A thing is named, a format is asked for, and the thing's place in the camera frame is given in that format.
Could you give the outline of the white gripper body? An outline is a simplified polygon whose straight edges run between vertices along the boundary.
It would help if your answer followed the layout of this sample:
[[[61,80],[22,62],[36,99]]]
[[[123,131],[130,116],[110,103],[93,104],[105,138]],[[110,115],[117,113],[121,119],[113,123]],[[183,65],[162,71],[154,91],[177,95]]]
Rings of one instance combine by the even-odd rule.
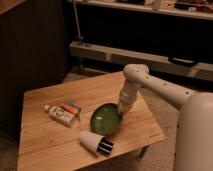
[[[127,114],[137,99],[137,89],[122,89],[119,93],[118,112],[120,115]]]

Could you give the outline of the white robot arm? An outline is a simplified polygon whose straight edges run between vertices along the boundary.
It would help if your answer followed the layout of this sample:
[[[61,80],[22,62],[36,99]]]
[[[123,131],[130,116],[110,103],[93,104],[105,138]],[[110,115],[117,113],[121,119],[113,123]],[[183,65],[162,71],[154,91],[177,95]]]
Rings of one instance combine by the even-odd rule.
[[[199,92],[149,74],[144,64],[128,64],[118,111],[129,112],[144,86],[179,111],[173,171],[213,171],[213,93]]]

